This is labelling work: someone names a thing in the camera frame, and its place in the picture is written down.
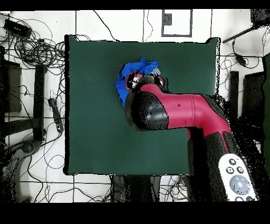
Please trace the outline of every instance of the black cable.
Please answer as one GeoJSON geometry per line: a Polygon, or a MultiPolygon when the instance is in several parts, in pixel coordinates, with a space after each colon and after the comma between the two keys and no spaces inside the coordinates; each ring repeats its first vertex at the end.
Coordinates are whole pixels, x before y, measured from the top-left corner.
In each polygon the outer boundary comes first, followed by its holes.
{"type": "Polygon", "coordinates": [[[152,26],[152,25],[149,23],[149,21],[148,21],[148,15],[149,15],[149,11],[150,11],[150,10],[148,10],[148,13],[147,13],[147,22],[148,22],[148,24],[149,24],[149,25],[152,27],[152,31],[151,31],[150,36],[148,36],[148,37],[146,38],[146,40],[147,40],[149,37],[151,37],[151,36],[152,36],[152,32],[153,32],[153,26],[152,26]]]}
{"type": "Polygon", "coordinates": [[[29,174],[30,177],[32,177],[33,179],[39,181],[39,182],[42,184],[42,187],[41,187],[40,191],[38,192],[38,194],[37,194],[36,197],[35,197],[35,200],[34,200],[34,203],[35,203],[37,197],[40,195],[40,193],[41,193],[41,191],[42,191],[42,189],[43,189],[43,183],[42,183],[39,179],[33,177],[33,176],[31,175],[31,173],[29,172],[29,167],[30,167],[31,161],[32,161],[32,156],[30,156],[30,162],[29,162],[28,167],[27,167],[27,172],[28,172],[28,174],[29,174]]]}
{"type": "Polygon", "coordinates": [[[235,45],[235,39],[234,39],[234,41],[233,41],[233,43],[232,43],[233,52],[234,52],[234,54],[235,54],[235,56],[236,56],[236,60],[237,60],[242,66],[244,66],[245,68],[248,68],[248,69],[253,69],[253,68],[255,68],[255,67],[257,67],[257,66],[259,65],[259,57],[257,57],[257,59],[258,59],[258,64],[257,64],[256,66],[252,67],[252,68],[247,67],[247,65],[248,65],[248,63],[249,63],[249,62],[248,62],[248,59],[245,58],[244,56],[240,55],[240,54],[237,54],[237,53],[235,52],[235,50],[234,50],[234,45],[235,45]]]}
{"type": "Polygon", "coordinates": [[[110,34],[111,34],[111,36],[112,36],[112,33],[111,33],[110,29],[109,29],[109,28],[107,27],[107,25],[104,23],[104,21],[103,21],[102,18],[99,16],[99,14],[98,14],[95,10],[93,10],[93,11],[94,11],[95,14],[98,16],[98,18],[100,19],[100,21],[104,24],[104,26],[106,26],[106,28],[109,30],[109,32],[110,32],[110,34]]]}
{"type": "MultiPolygon", "coordinates": [[[[266,32],[268,31],[269,29],[269,26],[266,28],[266,31],[264,32],[264,35],[266,34],[266,32]]],[[[262,44],[263,44],[263,57],[264,57],[264,42],[263,42],[263,39],[264,39],[264,35],[262,37],[262,44]]]]}

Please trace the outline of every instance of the black border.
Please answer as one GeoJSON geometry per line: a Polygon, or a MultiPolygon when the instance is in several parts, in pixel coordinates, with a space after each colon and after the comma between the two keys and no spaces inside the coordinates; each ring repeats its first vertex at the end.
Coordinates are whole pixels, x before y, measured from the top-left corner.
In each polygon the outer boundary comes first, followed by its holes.
{"type": "Polygon", "coordinates": [[[63,172],[65,175],[70,175],[68,173],[69,170],[69,159],[70,159],[70,80],[69,80],[69,70],[70,70],[70,62],[69,62],[69,53],[70,53],[70,42],[69,35],[65,35],[65,165],[63,168],[63,172]]]}

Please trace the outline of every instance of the black stand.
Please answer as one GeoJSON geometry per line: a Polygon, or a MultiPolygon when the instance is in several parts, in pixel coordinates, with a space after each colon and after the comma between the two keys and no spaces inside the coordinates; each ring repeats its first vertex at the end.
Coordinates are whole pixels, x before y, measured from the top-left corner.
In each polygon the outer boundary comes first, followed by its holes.
{"type": "Polygon", "coordinates": [[[111,202],[159,202],[161,176],[114,175],[111,202]]]}
{"type": "Polygon", "coordinates": [[[0,202],[30,202],[20,196],[20,170],[22,162],[35,154],[46,134],[43,129],[44,75],[46,66],[35,67],[34,118],[5,122],[5,106],[9,98],[7,69],[4,59],[5,49],[0,46],[0,202]],[[24,130],[33,129],[33,140],[15,144],[5,149],[5,137],[24,130]]]}
{"type": "Polygon", "coordinates": [[[250,31],[253,31],[253,30],[255,30],[255,27],[254,26],[252,26],[251,28],[248,28],[248,29],[246,29],[246,30],[244,30],[244,31],[242,31],[242,32],[240,32],[240,33],[238,33],[238,34],[236,34],[236,35],[234,35],[234,36],[232,36],[232,37],[230,37],[230,38],[222,41],[222,43],[227,43],[227,42],[229,42],[231,40],[234,40],[234,39],[236,39],[236,38],[238,38],[238,37],[240,37],[240,36],[242,36],[242,35],[250,32],[250,31]]]}

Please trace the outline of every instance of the power adapter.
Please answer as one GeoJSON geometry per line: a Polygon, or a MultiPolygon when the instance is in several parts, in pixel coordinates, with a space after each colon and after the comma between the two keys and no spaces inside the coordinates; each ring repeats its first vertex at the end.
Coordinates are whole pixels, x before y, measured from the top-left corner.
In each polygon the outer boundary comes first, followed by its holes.
{"type": "Polygon", "coordinates": [[[10,31],[11,33],[21,36],[23,38],[30,38],[32,29],[21,25],[19,23],[13,22],[11,20],[5,20],[4,29],[10,31]]]}
{"type": "Polygon", "coordinates": [[[236,54],[236,57],[235,57],[236,61],[241,64],[242,66],[246,67],[246,61],[245,59],[239,55],[239,54],[236,54]]]}

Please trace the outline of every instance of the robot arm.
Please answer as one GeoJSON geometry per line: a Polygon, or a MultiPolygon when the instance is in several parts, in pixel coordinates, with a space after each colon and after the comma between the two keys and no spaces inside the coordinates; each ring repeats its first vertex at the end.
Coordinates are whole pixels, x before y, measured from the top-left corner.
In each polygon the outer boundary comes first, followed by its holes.
{"type": "Polygon", "coordinates": [[[144,76],[130,90],[125,113],[138,130],[188,129],[190,201],[259,200],[229,123],[208,96],[164,93],[144,76]]]}

